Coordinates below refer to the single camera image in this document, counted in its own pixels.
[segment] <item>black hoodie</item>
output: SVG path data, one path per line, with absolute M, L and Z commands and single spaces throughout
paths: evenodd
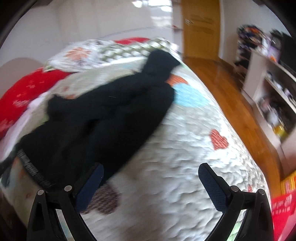
M 104 167 L 101 184 L 116 173 L 160 124 L 174 99 L 166 83 L 180 63 L 152 52 L 142 72 L 125 76 L 77 99 L 54 96 L 49 121 L 17 146 L 25 169 L 43 188 L 73 185 L 94 162 Z

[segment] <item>door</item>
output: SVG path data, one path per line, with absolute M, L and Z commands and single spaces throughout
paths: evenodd
M 182 0 L 184 56 L 218 59 L 220 42 L 219 0 Z

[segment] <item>red fabric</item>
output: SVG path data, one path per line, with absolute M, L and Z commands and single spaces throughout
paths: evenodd
M 148 38 L 143 38 L 143 37 L 133 37 L 133 38 L 128 38 L 128 39 L 121 39 L 121 40 L 116 40 L 115 42 L 118 44 L 131 44 L 134 42 L 139 42 L 139 43 L 144 43 L 147 40 L 150 40 Z
M 296 191 L 271 200 L 274 241 L 284 241 L 296 224 Z
M 27 109 L 29 103 L 71 73 L 60 70 L 43 72 L 43 68 L 17 81 L 0 99 L 0 139 Z

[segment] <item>white quilt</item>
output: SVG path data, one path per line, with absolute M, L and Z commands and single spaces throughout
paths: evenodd
M 77 73 L 56 84 L 32 113 L 18 138 L 42 122 L 53 93 L 74 98 L 101 84 L 138 71 L 145 58 Z M 269 196 L 262 171 L 251 158 L 216 100 L 184 64 L 169 80 L 175 101 L 162 124 L 126 167 L 109 184 L 118 197 L 108 215 L 90 208 L 82 214 L 98 241 L 205 240 L 221 217 L 198 178 L 207 162 L 229 185 L 242 191 L 262 188 Z M 9 182 L 1 183 L 7 200 L 27 224 L 39 187 L 16 160 Z M 241 212 L 229 238 L 233 240 L 243 218 Z M 62 221 L 69 240 L 71 234 Z

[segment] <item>red heart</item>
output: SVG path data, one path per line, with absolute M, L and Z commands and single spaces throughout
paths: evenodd
M 217 130 L 211 130 L 210 138 L 213 143 L 214 150 L 225 149 L 228 147 L 228 141 L 226 137 L 221 136 Z

